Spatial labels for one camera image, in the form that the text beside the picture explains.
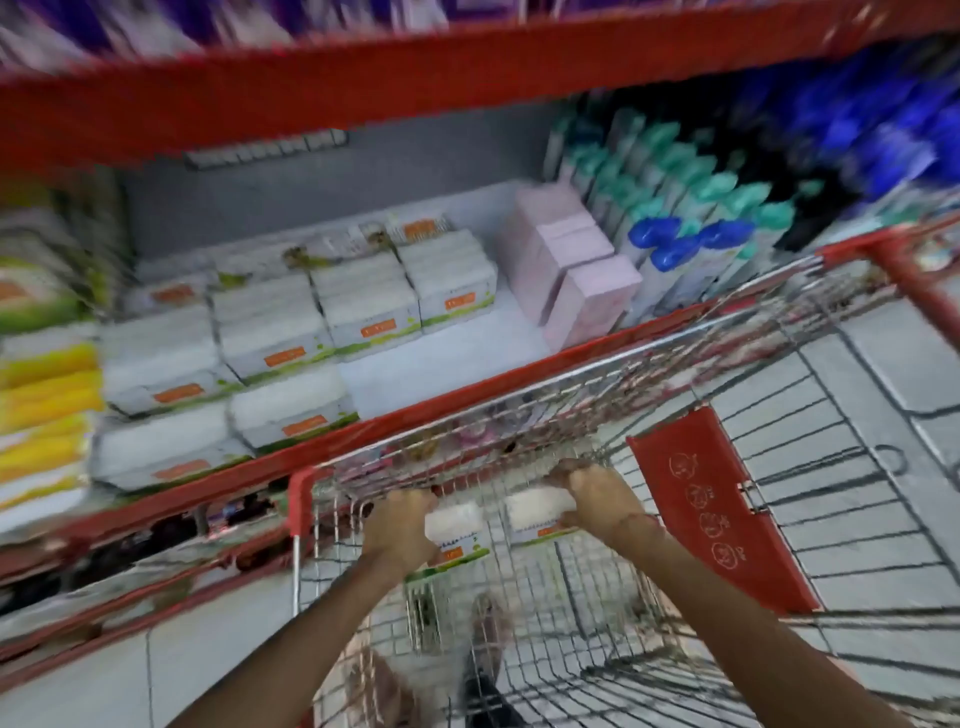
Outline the person's right hand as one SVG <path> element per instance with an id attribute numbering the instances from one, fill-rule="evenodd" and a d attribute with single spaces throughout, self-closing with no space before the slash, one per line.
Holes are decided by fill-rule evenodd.
<path id="1" fill-rule="evenodd" d="M 570 491 L 577 507 L 565 513 L 562 522 L 586 531 L 621 556 L 633 557 L 654 521 L 618 471 L 596 464 L 595 473 L 589 484 Z"/>

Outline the person's left hand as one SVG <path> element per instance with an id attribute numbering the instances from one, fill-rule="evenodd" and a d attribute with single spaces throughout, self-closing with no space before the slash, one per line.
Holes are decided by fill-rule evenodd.
<path id="1" fill-rule="evenodd" d="M 363 532 L 362 558 L 384 568 L 397 583 L 438 552 L 437 545 L 426 538 L 426 517 L 395 517 L 390 492 L 373 505 Z"/>

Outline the white packet orange label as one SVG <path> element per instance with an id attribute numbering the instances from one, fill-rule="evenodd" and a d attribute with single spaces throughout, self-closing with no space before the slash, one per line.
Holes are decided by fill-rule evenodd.
<path id="1" fill-rule="evenodd" d="M 427 582 L 479 562 L 494 550 L 482 506 L 476 500 L 440 507 L 425 519 L 425 535 L 437 554 L 406 576 L 405 584 Z"/>
<path id="2" fill-rule="evenodd" d="M 574 533 L 576 526 L 565 526 L 563 518 L 576 507 L 568 490 L 553 486 L 534 486 L 506 496 L 508 546 L 523 549 Z"/>

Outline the person's left forearm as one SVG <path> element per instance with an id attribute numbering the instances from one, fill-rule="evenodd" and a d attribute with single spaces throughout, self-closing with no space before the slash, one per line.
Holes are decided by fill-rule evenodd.
<path id="1" fill-rule="evenodd" d="M 412 570 L 395 549 L 363 554 L 167 728 L 296 728 L 359 625 Z"/>

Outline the person's right forearm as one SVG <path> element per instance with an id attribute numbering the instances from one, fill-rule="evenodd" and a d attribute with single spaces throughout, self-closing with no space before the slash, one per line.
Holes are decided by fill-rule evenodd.
<path id="1" fill-rule="evenodd" d="M 914 728 L 648 516 L 622 518 L 609 544 L 674 604 L 764 728 Z"/>

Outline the red cart seat flap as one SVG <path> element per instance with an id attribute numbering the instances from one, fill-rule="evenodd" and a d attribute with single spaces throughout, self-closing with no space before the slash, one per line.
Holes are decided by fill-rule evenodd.
<path id="1" fill-rule="evenodd" d="M 666 530 L 714 573 L 777 615 L 821 608 L 768 512 L 743 492 L 752 480 L 709 405 L 627 438 Z"/>

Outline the pink box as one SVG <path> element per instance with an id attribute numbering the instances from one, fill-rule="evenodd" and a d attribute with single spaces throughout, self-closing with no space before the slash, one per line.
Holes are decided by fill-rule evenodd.
<path id="1" fill-rule="evenodd" d="M 611 257 L 615 249 L 589 213 L 532 227 L 509 274 L 519 308 L 536 327 L 546 323 L 565 274 Z"/>
<path id="2" fill-rule="evenodd" d="M 547 348 L 555 354 L 609 334 L 641 283 L 637 266 L 622 254 L 568 270 L 543 327 Z"/>
<path id="3" fill-rule="evenodd" d="M 522 186 L 496 238 L 500 269 L 510 285 L 517 284 L 523 264 L 542 244 L 592 227 L 594 217 L 568 184 Z"/>

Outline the pile of white shelf packs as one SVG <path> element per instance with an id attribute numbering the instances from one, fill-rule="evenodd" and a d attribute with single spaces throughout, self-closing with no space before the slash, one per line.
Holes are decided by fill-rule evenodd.
<path id="1" fill-rule="evenodd" d="M 304 227 L 131 290 L 99 334 L 117 423 L 90 480 L 172 488 L 360 420 L 339 365 L 483 313 L 498 268 L 443 214 Z"/>

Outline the white bottle blue cap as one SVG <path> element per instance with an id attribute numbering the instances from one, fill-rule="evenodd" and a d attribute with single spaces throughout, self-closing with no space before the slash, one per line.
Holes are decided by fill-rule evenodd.
<path id="1" fill-rule="evenodd" d="M 690 235 L 655 249 L 639 269 L 642 283 L 634 298 L 633 312 L 647 321 L 667 292 L 687 270 L 701 248 L 700 236 Z"/>
<path id="2" fill-rule="evenodd" d="M 702 229 L 701 247 L 674 287 L 672 309 L 685 309 L 699 302 L 751 240 L 756 227 L 750 220 L 736 219 L 720 220 Z"/>
<path id="3" fill-rule="evenodd" d="M 620 316 L 618 329 L 630 328 L 640 321 L 675 283 L 678 274 L 669 250 L 678 237 L 681 223 L 678 217 L 640 220 L 618 244 L 618 254 L 628 259 L 641 277 Z"/>

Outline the row of green-capped bottles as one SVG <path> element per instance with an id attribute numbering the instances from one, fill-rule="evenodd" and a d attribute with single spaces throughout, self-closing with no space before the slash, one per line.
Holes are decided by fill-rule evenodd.
<path id="1" fill-rule="evenodd" d="M 819 235 L 829 187 L 798 184 L 780 162 L 758 154 L 747 132 L 716 114 L 667 115 L 663 104 L 570 108 L 556 118 L 543 152 L 547 184 L 567 184 L 611 243 L 633 224 L 678 217 L 678 238 L 720 220 L 750 220 L 755 231 L 697 305 L 722 295 L 747 261 L 764 271 L 778 251 L 798 251 Z M 654 309 L 664 316 L 675 285 Z"/>

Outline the shelf label strip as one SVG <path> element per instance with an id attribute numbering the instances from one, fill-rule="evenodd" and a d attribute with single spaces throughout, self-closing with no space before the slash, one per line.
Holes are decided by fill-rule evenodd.
<path id="1" fill-rule="evenodd" d="M 190 169 L 212 171 L 335 150 L 349 142 L 348 130 L 322 128 L 290 137 L 185 151 L 181 157 Z"/>

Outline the stack of yellow packets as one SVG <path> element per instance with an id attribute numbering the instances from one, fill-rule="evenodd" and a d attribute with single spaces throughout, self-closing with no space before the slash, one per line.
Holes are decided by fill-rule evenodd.
<path id="1" fill-rule="evenodd" d="M 80 505 L 105 408 L 92 326 L 0 340 L 0 533 Z"/>

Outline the stack of green-white packets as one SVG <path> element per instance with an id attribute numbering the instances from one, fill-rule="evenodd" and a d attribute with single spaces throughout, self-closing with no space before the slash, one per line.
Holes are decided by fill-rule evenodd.
<path id="1" fill-rule="evenodd" d="M 132 238 L 111 168 L 54 186 L 0 176 L 0 337 L 113 316 L 135 281 Z"/>

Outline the red metal store shelving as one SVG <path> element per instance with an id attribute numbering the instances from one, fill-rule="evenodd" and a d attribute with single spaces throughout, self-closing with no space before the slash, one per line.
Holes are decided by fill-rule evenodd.
<path id="1" fill-rule="evenodd" d="M 112 169 L 126 191 L 134 282 L 119 311 L 50 326 L 102 328 L 132 290 L 189 275 L 238 241 L 303 228 L 442 214 L 498 270 L 495 303 L 416 340 L 339 365 L 360 419 L 160 491 L 90 479 L 72 511 L 0 533 L 0 728 L 164 728 L 294 616 L 294 474 L 558 375 L 652 321 L 552 352 L 500 269 L 519 188 L 547 185 L 564 111 L 664 105 L 726 121 L 742 71 L 839 61 L 881 43 L 960 36 L 960 0 L 683 0 L 447 31 L 312 35 L 292 46 L 101 62 L 0 79 L 0 173 Z M 182 154 L 321 129 L 348 145 L 196 171 Z M 725 293 L 855 238 L 960 212 L 960 196 L 860 206 L 827 188 L 822 229 L 747 261 Z"/>

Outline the row of blue packages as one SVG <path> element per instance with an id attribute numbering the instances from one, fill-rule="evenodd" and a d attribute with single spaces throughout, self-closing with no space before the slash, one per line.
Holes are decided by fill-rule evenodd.
<path id="1" fill-rule="evenodd" d="M 726 120 L 796 184 L 860 207 L 960 196 L 960 35 L 735 77 Z"/>

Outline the row of purple packages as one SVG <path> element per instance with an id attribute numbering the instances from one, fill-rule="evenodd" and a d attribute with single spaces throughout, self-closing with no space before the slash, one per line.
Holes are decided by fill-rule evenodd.
<path id="1" fill-rule="evenodd" d="M 271 48 L 318 35 L 446 31 L 525 21 L 529 0 L 0 0 L 0 69 Z"/>

